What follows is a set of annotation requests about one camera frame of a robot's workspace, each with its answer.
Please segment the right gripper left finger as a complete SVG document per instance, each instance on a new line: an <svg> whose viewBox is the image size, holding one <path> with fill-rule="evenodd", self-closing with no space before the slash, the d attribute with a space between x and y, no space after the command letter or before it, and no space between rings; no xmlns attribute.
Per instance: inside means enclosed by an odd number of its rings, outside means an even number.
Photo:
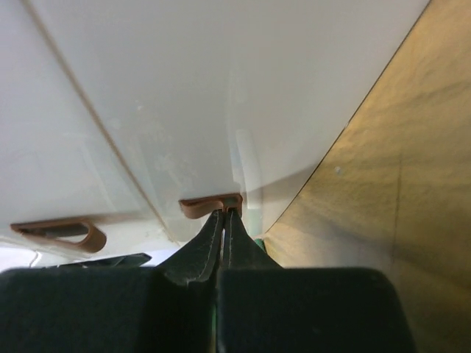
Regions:
<svg viewBox="0 0 471 353"><path fill-rule="evenodd" d="M181 286L208 281L219 259L223 229L224 212L215 210L192 240L161 263L166 278Z"/></svg>

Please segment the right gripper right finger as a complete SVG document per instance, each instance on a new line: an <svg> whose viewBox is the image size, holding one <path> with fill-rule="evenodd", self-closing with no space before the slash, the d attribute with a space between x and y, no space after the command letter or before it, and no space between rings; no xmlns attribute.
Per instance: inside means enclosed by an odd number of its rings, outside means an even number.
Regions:
<svg viewBox="0 0 471 353"><path fill-rule="evenodd" d="M279 269L276 263L247 233L237 210L228 210L224 221L222 268Z"/></svg>

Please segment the white drawer cabinet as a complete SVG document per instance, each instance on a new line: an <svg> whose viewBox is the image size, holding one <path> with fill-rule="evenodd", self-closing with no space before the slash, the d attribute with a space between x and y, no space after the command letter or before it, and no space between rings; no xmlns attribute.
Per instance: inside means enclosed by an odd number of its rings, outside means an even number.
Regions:
<svg viewBox="0 0 471 353"><path fill-rule="evenodd" d="M101 256L168 249L179 202L243 196L251 235L294 200L425 1L3 1L1 242L84 218Z"/></svg>

